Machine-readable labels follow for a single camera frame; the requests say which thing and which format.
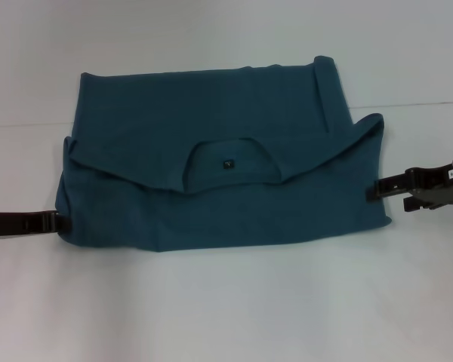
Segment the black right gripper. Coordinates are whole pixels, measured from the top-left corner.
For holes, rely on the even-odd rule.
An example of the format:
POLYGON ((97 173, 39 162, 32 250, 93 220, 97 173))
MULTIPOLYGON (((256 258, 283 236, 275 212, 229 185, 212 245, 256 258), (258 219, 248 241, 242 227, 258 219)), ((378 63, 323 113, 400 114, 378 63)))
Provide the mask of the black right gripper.
POLYGON ((407 178, 383 178, 374 181, 365 191, 366 201, 409 193, 403 199, 405 212, 431 207, 453 205, 453 166, 438 168, 413 167, 405 172, 407 178))

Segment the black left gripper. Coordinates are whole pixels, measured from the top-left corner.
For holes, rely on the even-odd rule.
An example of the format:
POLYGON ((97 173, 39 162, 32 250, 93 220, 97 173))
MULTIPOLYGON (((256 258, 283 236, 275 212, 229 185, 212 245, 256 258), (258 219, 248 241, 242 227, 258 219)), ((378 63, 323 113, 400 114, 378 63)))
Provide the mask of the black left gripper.
POLYGON ((69 217, 55 210, 35 213, 0 213, 0 237, 26 234, 50 234, 68 232, 72 227, 69 217))

